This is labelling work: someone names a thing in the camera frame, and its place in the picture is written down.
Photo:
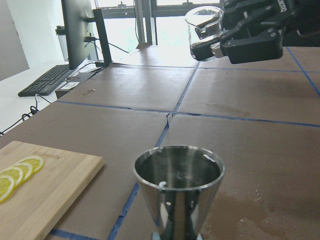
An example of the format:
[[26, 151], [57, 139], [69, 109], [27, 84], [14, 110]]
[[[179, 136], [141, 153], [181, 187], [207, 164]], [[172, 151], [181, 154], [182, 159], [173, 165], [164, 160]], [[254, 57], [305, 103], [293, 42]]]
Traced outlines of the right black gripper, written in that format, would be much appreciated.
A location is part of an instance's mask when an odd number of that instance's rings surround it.
[[238, 39], [220, 43], [217, 37], [193, 43], [191, 56], [195, 60], [227, 56], [232, 64], [251, 63], [281, 58], [283, 46], [320, 46], [318, 0], [222, 0], [221, 6], [226, 30], [250, 17], [256, 22], [244, 27], [236, 35]]

